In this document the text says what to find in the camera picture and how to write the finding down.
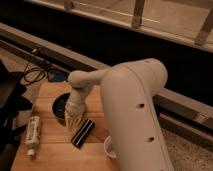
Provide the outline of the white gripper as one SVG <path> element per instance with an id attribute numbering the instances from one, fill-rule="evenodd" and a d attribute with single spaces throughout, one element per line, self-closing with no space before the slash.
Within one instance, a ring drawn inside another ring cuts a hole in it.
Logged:
<path id="1" fill-rule="evenodd" d="M 82 121 L 82 114 L 86 110 L 85 103 L 76 103 L 68 100 L 65 105 L 65 123 L 69 131 L 77 128 Z"/>

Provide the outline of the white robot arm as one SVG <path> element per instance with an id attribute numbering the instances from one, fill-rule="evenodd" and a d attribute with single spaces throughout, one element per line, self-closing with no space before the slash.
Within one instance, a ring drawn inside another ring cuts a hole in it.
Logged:
<path id="1" fill-rule="evenodd" d="M 86 110 L 86 97 L 99 85 L 119 170 L 174 171 L 153 104 L 167 78 L 166 67 L 154 58 L 92 72 L 73 71 L 68 76 L 66 126 L 74 126 Z"/>

